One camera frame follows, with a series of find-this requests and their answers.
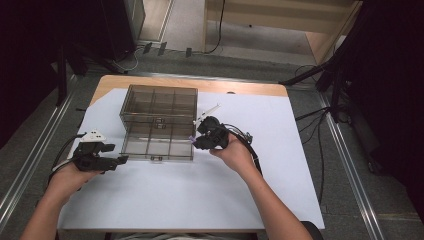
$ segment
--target white table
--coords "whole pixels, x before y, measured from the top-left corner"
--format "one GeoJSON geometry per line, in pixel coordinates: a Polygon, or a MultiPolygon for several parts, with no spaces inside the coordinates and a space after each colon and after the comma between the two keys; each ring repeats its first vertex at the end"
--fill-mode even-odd
{"type": "MultiPolygon", "coordinates": [[[[103,97],[95,95],[98,100],[88,108],[79,131],[98,129],[108,137],[108,143],[116,144],[114,152],[102,156],[118,156],[125,137],[119,111],[126,89],[113,88],[114,85],[203,83],[203,87],[199,87],[198,115],[220,103],[222,107],[213,116],[253,135],[252,147],[260,158],[264,178],[275,193],[300,220],[324,228],[288,97],[202,91],[216,84],[235,92],[237,89],[245,92],[244,88],[255,86],[274,90],[284,87],[122,76],[104,78],[99,86],[103,97]],[[113,90],[102,92],[105,86],[113,90]]],[[[253,232],[263,228],[241,178],[208,151],[197,149],[191,163],[128,161],[116,171],[95,177],[72,196],[58,224],[60,231],[105,232],[253,232]]]]}

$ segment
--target wrist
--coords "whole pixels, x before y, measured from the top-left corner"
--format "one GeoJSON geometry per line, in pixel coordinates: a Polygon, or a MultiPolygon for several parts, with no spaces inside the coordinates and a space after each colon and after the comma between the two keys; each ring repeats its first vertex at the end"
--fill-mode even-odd
{"type": "Polygon", "coordinates": [[[261,177],[261,174],[259,173],[258,169],[256,169],[255,165],[253,165],[253,163],[244,167],[241,171],[238,172],[238,174],[245,182],[248,182],[248,180],[252,177],[261,177]]]}
{"type": "Polygon", "coordinates": [[[47,190],[40,202],[48,204],[49,206],[52,206],[52,207],[61,208],[63,207],[63,205],[66,204],[68,199],[69,199],[68,197],[63,197],[58,195],[57,193],[47,190]]]}

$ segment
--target gray floor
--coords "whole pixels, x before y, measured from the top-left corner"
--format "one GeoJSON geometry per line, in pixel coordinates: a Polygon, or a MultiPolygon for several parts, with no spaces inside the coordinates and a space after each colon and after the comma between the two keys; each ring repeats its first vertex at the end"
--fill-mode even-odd
{"type": "MultiPolygon", "coordinates": [[[[234,53],[234,56],[237,57],[234,58],[214,55],[193,55],[186,58],[185,53],[179,51],[166,51],[162,56],[158,56],[157,49],[152,49],[145,55],[142,55],[142,51],[139,51],[137,53],[139,64],[134,70],[129,71],[129,74],[140,75],[149,72],[276,83],[278,80],[292,78],[299,65],[310,63],[302,60],[303,55],[311,58],[310,50],[305,48],[305,39],[302,37],[294,39],[292,44],[299,42],[300,46],[304,46],[299,50],[301,54],[297,58],[286,55],[287,57],[282,62],[264,61],[261,59],[263,56],[259,56],[259,60],[254,55],[239,57],[242,54],[237,55],[236,53],[234,53]]],[[[239,48],[238,51],[245,52],[243,48],[239,48]]],[[[86,108],[88,106],[98,80],[101,76],[107,74],[103,67],[92,64],[90,61],[87,62],[90,67],[89,73],[85,77],[77,77],[75,96],[56,129],[53,139],[42,155],[41,162],[36,168],[29,185],[23,192],[4,230],[0,233],[0,239],[17,239],[22,232],[37,200],[42,196],[49,169],[57,152],[70,136],[78,132],[77,126],[84,114],[75,111],[75,108],[86,108]]],[[[119,64],[132,68],[135,66],[135,60],[133,56],[129,56],[119,64]]],[[[307,67],[302,68],[299,73],[306,70],[307,67]]],[[[318,93],[313,90],[313,80],[311,79],[288,88],[288,93],[295,116],[321,108],[318,93]]],[[[13,183],[23,162],[54,111],[55,101],[56,92],[52,92],[18,129],[8,144],[0,150],[0,161],[2,163],[2,168],[0,168],[2,176],[0,196],[2,198],[13,183]]],[[[298,122],[299,129],[309,124],[311,120],[305,119],[298,122]]],[[[312,134],[313,126],[301,133],[302,139],[307,139],[312,134]]],[[[424,239],[423,224],[407,198],[404,187],[390,176],[376,176],[370,173],[366,156],[355,137],[354,131],[347,124],[341,124],[340,127],[386,239],[424,239]]],[[[334,139],[326,123],[322,124],[321,130],[325,161],[325,182],[321,203],[326,225],[326,229],[322,230],[324,238],[370,239],[334,139]]],[[[318,194],[321,184],[321,160],[316,133],[311,141],[304,145],[304,150],[318,194]]],[[[102,239],[102,234],[73,232],[64,234],[62,239],[102,239]]]]}

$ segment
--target forearm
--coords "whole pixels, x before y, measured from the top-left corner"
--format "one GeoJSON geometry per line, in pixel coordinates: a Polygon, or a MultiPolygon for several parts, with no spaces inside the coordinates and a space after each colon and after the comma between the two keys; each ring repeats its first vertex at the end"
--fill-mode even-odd
{"type": "Polygon", "coordinates": [[[20,239],[55,239],[57,221],[62,206],[62,202],[44,196],[35,208],[20,239]]]}
{"type": "Polygon", "coordinates": [[[248,169],[240,176],[249,187],[269,239],[312,239],[256,169],[248,169]]]}

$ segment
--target hand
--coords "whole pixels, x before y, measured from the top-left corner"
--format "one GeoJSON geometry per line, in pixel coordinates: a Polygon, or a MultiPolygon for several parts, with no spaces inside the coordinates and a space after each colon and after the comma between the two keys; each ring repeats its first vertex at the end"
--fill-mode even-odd
{"type": "Polygon", "coordinates": [[[221,158],[228,167],[240,176],[251,169],[256,170],[252,155],[233,134],[228,134],[228,146],[225,149],[211,149],[209,152],[221,158]]]}
{"type": "Polygon", "coordinates": [[[44,196],[64,205],[84,183],[99,173],[101,172],[82,172],[74,163],[70,163],[53,175],[44,196]]]}

